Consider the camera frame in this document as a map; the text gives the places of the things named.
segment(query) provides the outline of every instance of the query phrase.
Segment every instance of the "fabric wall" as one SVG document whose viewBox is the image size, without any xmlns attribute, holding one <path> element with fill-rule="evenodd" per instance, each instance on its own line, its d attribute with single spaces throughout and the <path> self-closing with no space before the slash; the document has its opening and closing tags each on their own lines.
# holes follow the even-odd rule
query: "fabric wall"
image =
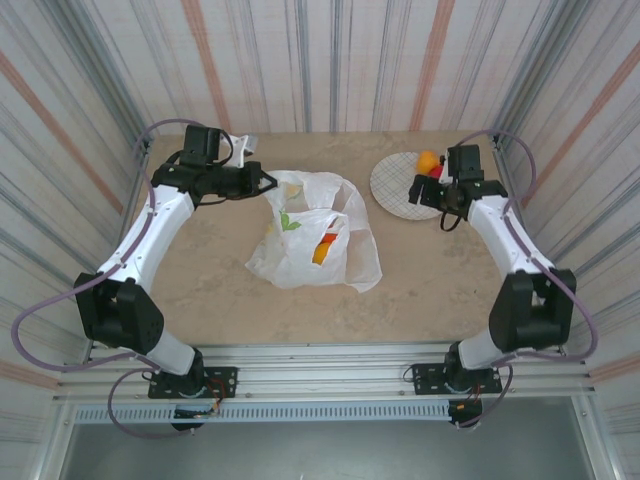
<svg viewBox="0 0 640 480">
<path fill-rule="evenodd" d="M 564 3 L 71 1 L 146 122 L 232 132 L 491 126 Z"/>
<path fill-rule="evenodd" d="M 627 478 L 640 478 L 640 2 L 583 5 L 514 126 L 539 172 L 521 212 L 540 249 L 574 270 L 595 314 L 600 346 L 587 363 Z M 523 153 L 510 145 L 506 158 L 524 191 Z M 584 322 L 571 342 L 588 345 Z"/>
<path fill-rule="evenodd" d="M 132 133 L 97 91 L 89 59 L 45 2 L 0 3 L 0 478 L 25 478 L 56 375 L 31 367 L 9 329 L 19 311 L 69 290 L 118 240 L 135 168 Z M 82 360 L 74 301 L 30 317 L 28 350 L 56 364 Z"/>
</svg>

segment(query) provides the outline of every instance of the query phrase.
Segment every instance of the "paper plate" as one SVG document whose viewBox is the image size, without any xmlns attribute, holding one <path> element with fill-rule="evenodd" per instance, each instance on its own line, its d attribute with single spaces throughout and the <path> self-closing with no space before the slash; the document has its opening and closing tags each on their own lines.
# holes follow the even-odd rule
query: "paper plate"
<svg viewBox="0 0 640 480">
<path fill-rule="evenodd" d="M 373 197 L 386 211 L 407 220 L 428 220 L 440 215 L 434 208 L 409 203 L 418 155 L 417 152 L 394 153 L 380 160 L 371 172 Z"/>
</svg>

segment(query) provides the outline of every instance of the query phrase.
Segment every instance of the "table surface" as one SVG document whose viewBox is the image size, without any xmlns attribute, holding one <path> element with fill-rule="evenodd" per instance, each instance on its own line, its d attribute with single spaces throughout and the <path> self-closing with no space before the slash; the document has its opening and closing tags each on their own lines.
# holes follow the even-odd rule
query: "table surface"
<svg viewBox="0 0 640 480">
<path fill-rule="evenodd" d="M 154 280 L 151 296 L 167 327 L 193 345 L 433 341 L 479 332 L 501 283 L 480 236 L 466 222 L 444 233 L 438 218 L 397 218 L 369 187 L 373 167 L 387 155 L 444 152 L 467 133 L 259 135 L 252 160 L 264 170 L 328 171 L 356 185 L 378 244 L 382 280 L 363 294 L 345 285 L 278 289 L 244 266 L 271 220 L 266 199 L 201 207 L 176 235 Z M 159 136 L 149 172 L 180 150 L 182 140 Z M 477 143 L 485 177 L 498 178 L 488 141 Z"/>
</svg>

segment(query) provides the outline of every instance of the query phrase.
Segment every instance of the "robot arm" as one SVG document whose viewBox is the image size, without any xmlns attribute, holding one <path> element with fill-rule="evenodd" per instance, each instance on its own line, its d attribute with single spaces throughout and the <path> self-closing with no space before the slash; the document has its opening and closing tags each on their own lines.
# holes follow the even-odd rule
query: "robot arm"
<svg viewBox="0 0 640 480">
<path fill-rule="evenodd" d="M 231 154 L 216 162 L 221 141 L 229 145 Z M 202 388 L 202 357 L 165 328 L 162 313 L 149 296 L 153 278 L 176 233 L 204 204 L 205 195 L 218 195 L 220 201 L 240 200 L 277 185 L 261 170 L 259 162 L 245 162 L 255 144 L 255 137 L 238 138 L 218 129 L 189 125 L 183 150 L 172 155 L 153 175 L 155 205 L 150 205 L 147 197 L 128 234 L 98 272 L 115 265 L 120 268 L 104 282 L 76 296 L 88 338 L 146 356 L 185 396 Z M 267 185 L 261 186 L 264 180 Z M 154 217 L 143 240 L 121 264 L 122 254 L 139 236 L 150 211 Z M 76 286 L 97 275 L 81 274 Z"/>
<path fill-rule="evenodd" d="M 497 180 L 484 179 L 477 145 L 449 148 L 441 163 L 440 179 L 415 177 L 409 202 L 419 201 L 468 221 L 484 240 L 503 281 L 489 315 L 489 327 L 452 345 L 449 358 L 445 359 L 450 375 L 469 377 L 469 371 L 488 369 L 520 349 L 563 345 L 569 337 L 573 303 L 547 280 L 530 257 L 575 292 L 573 273 L 556 270 L 535 247 L 513 211 L 504 212 L 507 193 Z M 505 216 L 520 243 L 507 229 Z M 525 253 L 523 246 L 531 253 Z M 454 380 L 450 378 L 450 383 L 454 384 Z"/>
</svg>

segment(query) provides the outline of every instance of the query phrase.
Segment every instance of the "aluminum frame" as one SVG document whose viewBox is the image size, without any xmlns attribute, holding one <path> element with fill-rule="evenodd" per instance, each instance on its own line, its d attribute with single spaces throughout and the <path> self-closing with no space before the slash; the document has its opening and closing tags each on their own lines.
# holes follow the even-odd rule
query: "aluminum frame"
<svg viewBox="0 0 640 480">
<path fill-rule="evenodd" d="M 402 379 L 405 370 L 414 363 L 441 362 L 449 345 L 449 342 L 423 342 L 198 348 L 203 353 L 206 366 L 236 366 L 240 369 L 237 396 L 225 403 L 236 408 L 243 405 L 253 408 L 274 403 L 282 403 L 284 407 L 317 402 L 328 405 L 354 402 L 354 405 L 365 406 L 392 402 L 411 406 L 427 398 L 460 399 L 464 396 L 416 396 L 413 384 Z M 104 358 L 116 352 L 119 351 L 96 346 L 91 350 L 91 358 Z M 616 466 L 615 451 L 610 449 L 611 440 L 598 421 L 592 398 L 595 392 L 586 366 L 538 359 L 517 359 L 513 365 L 514 379 L 508 397 L 572 398 L 596 479 L 623 480 L 621 470 Z M 59 478 L 77 412 L 88 406 L 105 405 L 113 382 L 126 371 L 139 366 L 137 361 L 118 361 L 61 376 L 47 435 L 31 479 Z M 504 382 L 506 371 L 502 370 L 501 375 Z M 145 380 L 132 376 L 120 385 L 114 403 L 118 408 L 134 409 L 202 404 L 202 400 L 151 400 L 146 396 L 147 389 Z"/>
</svg>

